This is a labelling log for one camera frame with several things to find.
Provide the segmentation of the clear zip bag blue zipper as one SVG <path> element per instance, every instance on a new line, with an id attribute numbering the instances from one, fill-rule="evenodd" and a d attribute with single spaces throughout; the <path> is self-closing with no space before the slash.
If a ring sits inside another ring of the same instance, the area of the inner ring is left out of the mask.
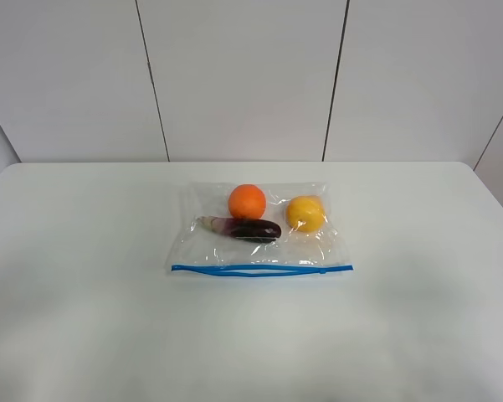
<path id="1" fill-rule="evenodd" d="M 181 195 L 182 228 L 167 257 L 172 273 L 235 278 L 338 275 L 352 271 L 346 246 L 331 222 L 325 183 L 261 183 L 266 210 L 261 219 L 277 223 L 282 235 L 273 243 L 257 244 L 215 234 L 197 222 L 201 216 L 233 218 L 228 197 L 233 183 L 192 183 Z M 315 195 L 326 211 L 326 222 L 311 233 L 292 229 L 285 209 L 291 199 Z"/>

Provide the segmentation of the orange fruit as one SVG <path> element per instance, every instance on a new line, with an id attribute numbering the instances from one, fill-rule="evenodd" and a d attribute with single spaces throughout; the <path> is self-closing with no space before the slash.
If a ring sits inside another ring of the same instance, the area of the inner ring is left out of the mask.
<path id="1" fill-rule="evenodd" d="M 236 219 L 261 219 L 266 210 L 265 195 L 253 184 L 239 185 L 228 197 L 228 210 Z"/>

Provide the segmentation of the purple eggplant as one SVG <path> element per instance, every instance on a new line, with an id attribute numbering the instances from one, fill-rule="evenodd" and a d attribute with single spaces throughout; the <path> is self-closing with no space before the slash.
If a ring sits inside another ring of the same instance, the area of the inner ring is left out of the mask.
<path id="1" fill-rule="evenodd" d="M 273 243 L 282 235 L 282 229 L 277 223 L 264 219 L 201 216 L 197 218 L 197 222 L 217 235 L 257 244 Z"/>

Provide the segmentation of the yellow lemon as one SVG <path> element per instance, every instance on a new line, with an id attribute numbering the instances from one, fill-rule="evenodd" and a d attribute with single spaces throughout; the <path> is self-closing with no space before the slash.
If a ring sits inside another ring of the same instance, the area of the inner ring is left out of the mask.
<path id="1" fill-rule="evenodd" d="M 319 230 L 326 222 L 326 211 L 318 196 L 304 195 L 289 201 L 285 217 L 292 229 L 311 233 Z"/>

